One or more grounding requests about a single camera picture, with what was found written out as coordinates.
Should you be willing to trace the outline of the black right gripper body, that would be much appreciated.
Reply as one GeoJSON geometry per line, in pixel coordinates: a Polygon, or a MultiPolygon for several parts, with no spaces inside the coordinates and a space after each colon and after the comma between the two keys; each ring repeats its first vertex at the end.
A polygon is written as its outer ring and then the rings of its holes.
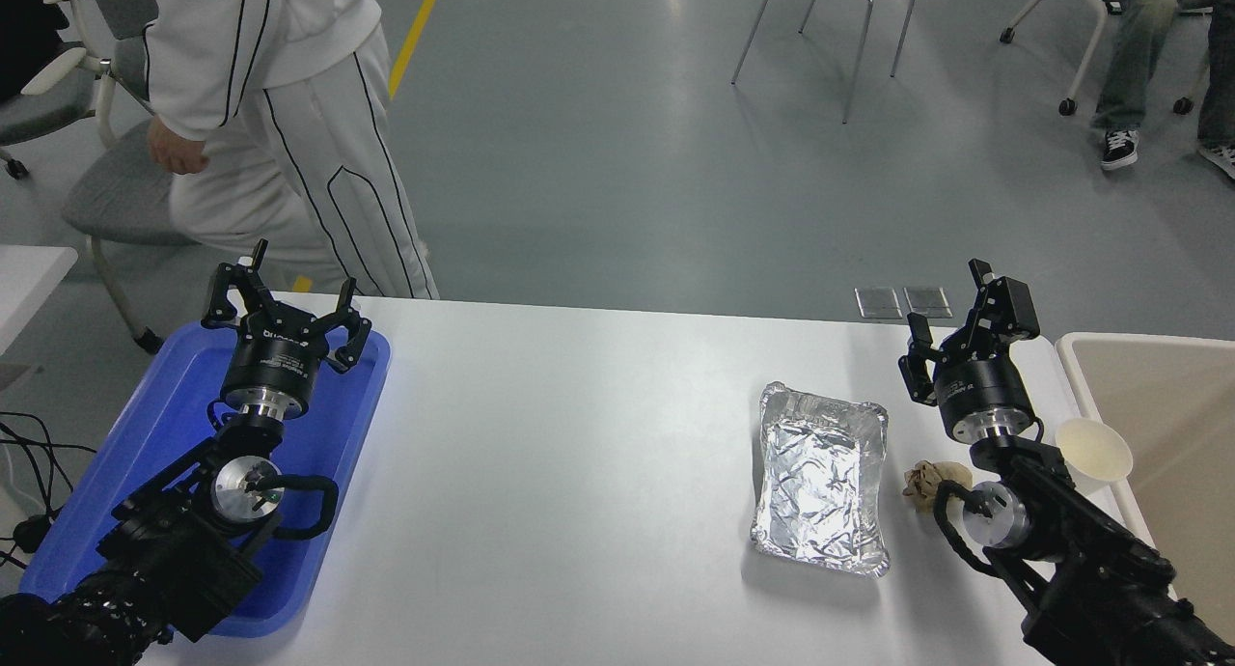
{"type": "Polygon", "coordinates": [[[1016,428],[1028,428],[1035,411],[1023,374],[1009,355],[973,360],[944,355],[932,373],[932,403],[946,428],[958,428],[966,416],[983,411],[1013,411],[1016,428]]]}

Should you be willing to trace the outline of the person's right hand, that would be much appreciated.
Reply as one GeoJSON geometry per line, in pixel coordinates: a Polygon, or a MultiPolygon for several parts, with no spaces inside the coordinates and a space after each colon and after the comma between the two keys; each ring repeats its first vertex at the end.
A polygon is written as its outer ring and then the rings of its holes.
{"type": "Polygon", "coordinates": [[[149,157],[164,172],[174,175],[195,175],[207,168],[207,154],[205,154],[204,141],[190,141],[182,135],[173,132],[164,125],[162,117],[151,117],[149,130],[147,130],[147,147],[149,157]]]}

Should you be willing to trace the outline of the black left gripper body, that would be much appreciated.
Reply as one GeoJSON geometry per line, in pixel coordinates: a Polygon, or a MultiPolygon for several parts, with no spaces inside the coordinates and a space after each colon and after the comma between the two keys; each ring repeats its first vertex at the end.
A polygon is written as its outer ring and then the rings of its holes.
{"type": "Polygon", "coordinates": [[[291,326],[291,336],[279,332],[263,316],[242,319],[220,397],[242,403],[242,395],[261,388],[282,393],[296,403],[312,402],[320,363],[329,353],[322,335],[305,336],[303,327],[291,326]]]}

